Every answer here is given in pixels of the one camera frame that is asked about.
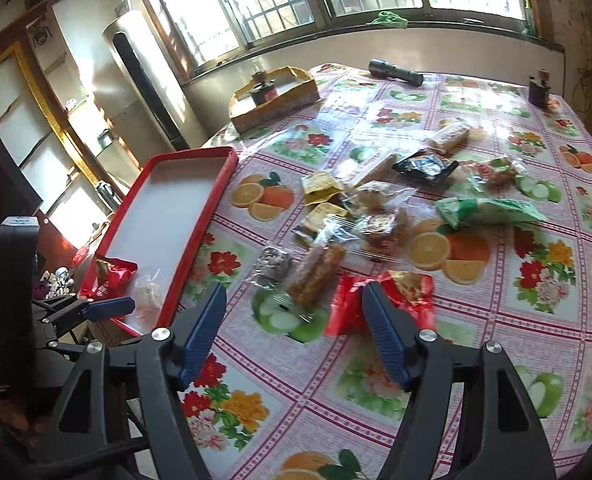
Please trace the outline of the green label twist packet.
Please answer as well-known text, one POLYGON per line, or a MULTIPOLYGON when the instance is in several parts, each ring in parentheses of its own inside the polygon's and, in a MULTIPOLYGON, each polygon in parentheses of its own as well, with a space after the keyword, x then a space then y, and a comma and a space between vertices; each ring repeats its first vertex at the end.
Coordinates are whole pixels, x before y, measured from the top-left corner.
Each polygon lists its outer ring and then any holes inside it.
POLYGON ((520 159, 498 156, 486 160, 466 160, 460 163, 467 180, 479 190, 509 185, 526 172, 520 159))

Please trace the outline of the mixed nut bar packet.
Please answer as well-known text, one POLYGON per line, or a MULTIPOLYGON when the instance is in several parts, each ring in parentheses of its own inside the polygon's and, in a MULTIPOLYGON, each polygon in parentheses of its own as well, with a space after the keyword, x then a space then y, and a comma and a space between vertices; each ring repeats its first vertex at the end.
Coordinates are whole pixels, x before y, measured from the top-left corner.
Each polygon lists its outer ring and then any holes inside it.
POLYGON ((271 289, 284 281, 293 264, 290 252, 276 246, 262 249, 249 275, 249 282, 262 289, 271 289))

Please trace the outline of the green cloth on windowsill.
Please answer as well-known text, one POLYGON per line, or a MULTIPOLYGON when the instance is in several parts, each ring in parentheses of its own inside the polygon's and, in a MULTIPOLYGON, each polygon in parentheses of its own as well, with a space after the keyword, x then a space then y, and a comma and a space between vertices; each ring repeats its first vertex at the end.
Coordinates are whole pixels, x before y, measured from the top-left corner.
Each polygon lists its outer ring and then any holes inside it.
POLYGON ((401 28, 407 29, 409 26, 409 20, 403 18, 396 12, 392 11, 381 11, 378 13, 376 18, 369 22, 369 25, 387 28, 401 28))

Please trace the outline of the pale cake clear packet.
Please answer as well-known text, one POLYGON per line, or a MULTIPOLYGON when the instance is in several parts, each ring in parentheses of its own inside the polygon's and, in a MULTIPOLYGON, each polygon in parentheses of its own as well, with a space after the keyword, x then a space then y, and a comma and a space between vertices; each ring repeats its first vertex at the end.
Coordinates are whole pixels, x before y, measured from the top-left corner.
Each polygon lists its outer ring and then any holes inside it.
POLYGON ((136 312, 140 315, 157 313, 162 306, 161 287, 158 284, 159 270, 145 269, 139 272, 133 285, 136 312))

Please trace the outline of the red snack bag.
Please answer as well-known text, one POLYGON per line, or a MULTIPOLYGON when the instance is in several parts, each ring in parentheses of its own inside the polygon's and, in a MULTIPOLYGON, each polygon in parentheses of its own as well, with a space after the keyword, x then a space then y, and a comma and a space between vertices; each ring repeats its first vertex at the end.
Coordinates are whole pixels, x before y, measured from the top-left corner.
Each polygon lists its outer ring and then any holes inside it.
POLYGON ((367 335, 367 319, 380 306, 404 312, 418 330, 435 330, 433 277, 426 273, 388 270, 376 276, 339 278, 325 335, 367 335))
POLYGON ((119 258, 95 258, 90 278, 85 278, 78 292, 82 299, 102 301, 125 295, 139 267, 119 258))

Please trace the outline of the white tower air conditioner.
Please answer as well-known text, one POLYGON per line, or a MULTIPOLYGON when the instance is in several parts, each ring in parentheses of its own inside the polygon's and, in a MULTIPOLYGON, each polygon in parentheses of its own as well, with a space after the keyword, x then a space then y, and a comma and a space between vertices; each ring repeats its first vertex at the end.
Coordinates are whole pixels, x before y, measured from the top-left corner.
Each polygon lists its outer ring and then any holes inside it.
POLYGON ((143 14, 122 14, 107 25, 103 36, 163 142, 176 151, 201 148, 207 134, 143 14))

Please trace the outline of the green long snack packet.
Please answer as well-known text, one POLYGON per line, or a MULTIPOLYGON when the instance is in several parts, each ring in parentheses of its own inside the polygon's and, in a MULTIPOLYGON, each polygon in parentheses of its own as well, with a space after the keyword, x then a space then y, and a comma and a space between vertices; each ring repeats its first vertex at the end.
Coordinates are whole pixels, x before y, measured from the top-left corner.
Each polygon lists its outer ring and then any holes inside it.
POLYGON ((547 220, 532 204, 508 198, 448 197, 435 207, 452 229, 547 220))

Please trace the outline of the green bottle on windowsill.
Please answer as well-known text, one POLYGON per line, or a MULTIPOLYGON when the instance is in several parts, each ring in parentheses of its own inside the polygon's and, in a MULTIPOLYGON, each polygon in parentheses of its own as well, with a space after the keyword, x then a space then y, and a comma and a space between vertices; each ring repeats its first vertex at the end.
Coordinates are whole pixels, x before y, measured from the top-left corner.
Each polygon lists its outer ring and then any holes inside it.
POLYGON ((532 6, 529 0, 524 0, 524 34, 530 37, 538 36, 534 24, 532 6))

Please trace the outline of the crumbly cake clear packet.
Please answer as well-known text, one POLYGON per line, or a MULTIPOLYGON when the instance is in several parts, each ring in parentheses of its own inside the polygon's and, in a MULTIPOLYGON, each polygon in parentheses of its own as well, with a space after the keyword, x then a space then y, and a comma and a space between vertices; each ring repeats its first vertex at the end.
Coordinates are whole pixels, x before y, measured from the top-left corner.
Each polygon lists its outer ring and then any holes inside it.
POLYGON ((396 204, 411 198, 417 188, 385 181, 369 181, 350 188, 341 200, 352 214, 385 209, 390 202, 396 204))

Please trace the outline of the yellow biscuit packet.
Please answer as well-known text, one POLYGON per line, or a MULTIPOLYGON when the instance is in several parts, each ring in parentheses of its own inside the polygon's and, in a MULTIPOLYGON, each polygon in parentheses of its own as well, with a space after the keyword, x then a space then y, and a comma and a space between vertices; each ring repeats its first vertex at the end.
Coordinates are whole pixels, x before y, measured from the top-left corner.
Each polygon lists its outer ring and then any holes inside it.
POLYGON ((345 208, 332 203, 319 203, 294 227, 293 233, 302 245, 310 246, 325 227, 326 220, 334 218, 349 218, 345 208))
POLYGON ((343 185, 328 171, 314 171, 301 178, 305 206, 327 202, 343 192, 343 185))

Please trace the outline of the black jar in yellow tray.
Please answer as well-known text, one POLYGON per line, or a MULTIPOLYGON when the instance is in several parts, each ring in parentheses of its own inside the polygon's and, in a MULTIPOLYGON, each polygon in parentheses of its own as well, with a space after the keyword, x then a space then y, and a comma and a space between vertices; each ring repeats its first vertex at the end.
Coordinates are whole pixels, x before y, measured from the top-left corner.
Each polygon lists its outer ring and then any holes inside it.
POLYGON ((274 80, 269 78, 265 70, 257 70, 256 73, 253 73, 251 81, 253 81, 253 88, 249 93, 257 106, 268 103, 279 96, 274 80))

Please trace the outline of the white wafer packet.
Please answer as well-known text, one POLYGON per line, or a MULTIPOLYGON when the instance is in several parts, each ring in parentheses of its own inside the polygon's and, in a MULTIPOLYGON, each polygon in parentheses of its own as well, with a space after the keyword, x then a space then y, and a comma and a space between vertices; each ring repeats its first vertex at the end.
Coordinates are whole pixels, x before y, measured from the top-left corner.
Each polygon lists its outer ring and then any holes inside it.
POLYGON ((454 122, 452 125, 439 129, 427 140, 427 146, 440 154, 448 154, 453 148, 465 142, 469 133, 470 125, 466 122, 454 122))
POLYGON ((358 188, 380 179, 397 161, 398 155, 392 152, 376 152, 363 162, 349 158, 334 170, 334 177, 345 188, 358 188))

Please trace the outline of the black mooncake packet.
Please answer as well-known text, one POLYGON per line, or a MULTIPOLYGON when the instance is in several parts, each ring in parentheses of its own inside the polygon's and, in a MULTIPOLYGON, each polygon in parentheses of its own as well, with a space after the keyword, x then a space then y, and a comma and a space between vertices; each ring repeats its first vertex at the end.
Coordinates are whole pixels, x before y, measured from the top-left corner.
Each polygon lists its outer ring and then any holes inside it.
POLYGON ((392 170, 416 182, 438 185, 451 177, 458 166, 460 163, 457 160, 447 159, 436 153, 419 151, 396 162, 392 170))

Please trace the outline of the round pastry clear packet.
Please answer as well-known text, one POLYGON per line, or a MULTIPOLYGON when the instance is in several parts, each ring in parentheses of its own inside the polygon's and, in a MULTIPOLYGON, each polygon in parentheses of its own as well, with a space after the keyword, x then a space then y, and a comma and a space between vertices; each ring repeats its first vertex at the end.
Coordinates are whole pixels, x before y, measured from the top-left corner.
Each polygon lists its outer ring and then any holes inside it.
POLYGON ((364 252, 394 256, 399 252, 407 223, 409 218, 401 208, 369 211, 355 221, 352 233, 359 238, 364 252))

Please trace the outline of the fried twist clear packet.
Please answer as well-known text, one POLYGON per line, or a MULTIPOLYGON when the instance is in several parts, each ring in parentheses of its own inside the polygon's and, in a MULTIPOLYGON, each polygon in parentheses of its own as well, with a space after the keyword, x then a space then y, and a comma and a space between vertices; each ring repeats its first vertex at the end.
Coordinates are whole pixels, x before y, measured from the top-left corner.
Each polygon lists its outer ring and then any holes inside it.
POLYGON ((296 304, 312 307, 338 272, 346 255, 339 243, 314 244, 286 282, 286 292, 296 304))

